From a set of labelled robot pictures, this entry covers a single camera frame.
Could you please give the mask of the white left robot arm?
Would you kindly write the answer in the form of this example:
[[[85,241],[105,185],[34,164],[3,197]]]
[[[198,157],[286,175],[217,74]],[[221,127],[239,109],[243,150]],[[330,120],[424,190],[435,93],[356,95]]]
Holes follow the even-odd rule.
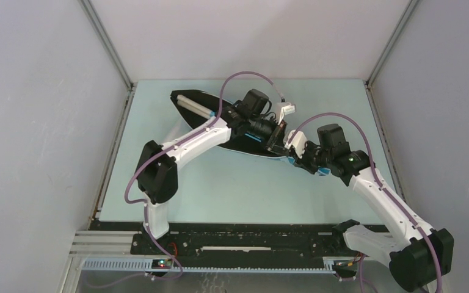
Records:
[[[177,193],[179,171],[216,146],[251,156],[285,158],[284,117],[296,111],[295,104],[272,104],[256,89],[233,103],[196,89],[174,90],[170,100],[192,129],[166,143],[147,142],[136,168],[138,188],[147,201],[144,225],[150,234],[145,246],[157,255],[169,246],[168,202]]]

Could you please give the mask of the blue racket bag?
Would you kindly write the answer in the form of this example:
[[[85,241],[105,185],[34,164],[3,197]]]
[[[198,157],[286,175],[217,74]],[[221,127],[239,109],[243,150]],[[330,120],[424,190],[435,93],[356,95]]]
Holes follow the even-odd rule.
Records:
[[[264,149],[265,143],[278,123],[274,112],[275,105],[272,104],[269,97],[263,92],[252,89],[247,92],[243,100],[231,103],[201,90],[174,90],[170,97],[172,103],[178,109],[185,122],[190,127],[196,128],[207,119],[177,105],[176,98],[178,95],[184,95],[196,103],[213,110],[215,116],[219,103],[222,103],[221,119],[226,121],[231,127],[233,137],[229,141],[220,144],[221,148],[252,156],[289,161],[292,164],[291,152],[288,151],[288,154],[274,154]],[[330,170],[327,168],[322,168],[322,170],[324,171],[322,176],[330,173]]]

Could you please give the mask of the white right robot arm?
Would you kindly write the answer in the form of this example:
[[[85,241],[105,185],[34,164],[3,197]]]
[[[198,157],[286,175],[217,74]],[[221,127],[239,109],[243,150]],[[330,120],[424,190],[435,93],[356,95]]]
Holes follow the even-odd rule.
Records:
[[[413,292],[451,271],[454,238],[446,229],[436,230],[410,208],[387,184],[362,150],[352,151],[338,124],[318,128],[319,143],[290,131],[285,147],[295,166],[309,172],[325,168],[359,194],[390,233],[385,237],[355,220],[336,227],[331,248],[338,255],[359,251],[389,268],[403,290]]]

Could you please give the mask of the blue racket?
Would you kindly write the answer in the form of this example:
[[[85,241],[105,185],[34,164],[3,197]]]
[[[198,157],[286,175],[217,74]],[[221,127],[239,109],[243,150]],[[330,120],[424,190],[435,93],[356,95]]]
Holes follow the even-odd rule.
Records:
[[[205,119],[209,119],[211,117],[215,116],[215,113],[213,110],[202,106],[199,103],[196,103],[195,101],[185,97],[184,95],[178,95],[177,96],[177,105],[191,111],[192,113],[199,115]]]

